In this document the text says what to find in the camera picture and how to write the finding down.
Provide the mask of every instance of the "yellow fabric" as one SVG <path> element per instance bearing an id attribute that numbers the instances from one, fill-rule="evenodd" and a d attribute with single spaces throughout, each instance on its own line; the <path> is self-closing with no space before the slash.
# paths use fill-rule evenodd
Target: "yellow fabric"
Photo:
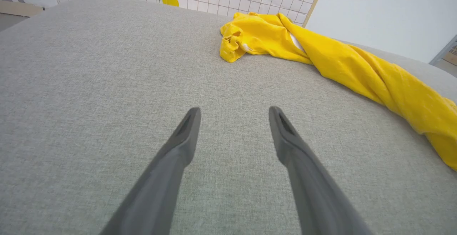
<path id="1" fill-rule="evenodd" d="M 457 106 L 400 66 L 294 25 L 283 14 L 238 12 L 220 32 L 220 56 L 229 63 L 247 52 L 314 65 L 322 76 L 405 118 L 457 170 Z M 295 46 L 290 34 L 304 51 Z"/>

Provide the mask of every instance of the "sofa cushion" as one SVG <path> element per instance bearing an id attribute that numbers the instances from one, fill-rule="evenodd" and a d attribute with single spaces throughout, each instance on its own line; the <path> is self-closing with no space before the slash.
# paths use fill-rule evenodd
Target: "sofa cushion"
<path id="1" fill-rule="evenodd" d="M 299 234 L 268 107 L 284 110 L 375 233 L 457 230 L 457 175 L 401 117 L 313 66 L 219 57 L 230 18 L 73 0 L 0 33 L 0 233 L 96 234 L 201 107 L 171 234 Z M 362 47 L 457 101 L 438 68 Z"/>

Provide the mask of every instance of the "white wall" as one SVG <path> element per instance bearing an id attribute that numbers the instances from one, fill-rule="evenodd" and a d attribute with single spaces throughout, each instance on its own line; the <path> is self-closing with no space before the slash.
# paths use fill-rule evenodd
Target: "white wall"
<path id="1" fill-rule="evenodd" d="M 306 28 L 429 63 L 457 34 L 457 0 L 318 0 Z"/>

